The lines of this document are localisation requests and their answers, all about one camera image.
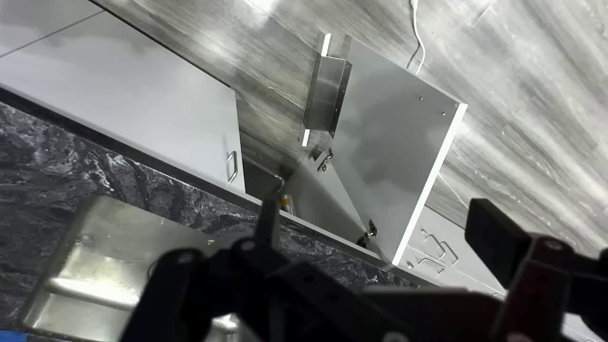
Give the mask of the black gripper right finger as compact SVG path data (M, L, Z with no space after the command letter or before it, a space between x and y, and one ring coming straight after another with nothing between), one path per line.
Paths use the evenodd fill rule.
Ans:
M559 342L566 313L608 336L608 251L591 258L553 235L530 233L490 199L473 197L466 241L506 289L492 338Z

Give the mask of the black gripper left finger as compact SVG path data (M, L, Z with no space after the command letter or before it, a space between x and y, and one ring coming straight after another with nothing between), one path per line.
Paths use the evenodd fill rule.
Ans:
M259 338L270 336L270 273L287 264L276 251L285 182L264 197L255 232L205 254L164 252L120 342L203 342L217 315L236 313Z

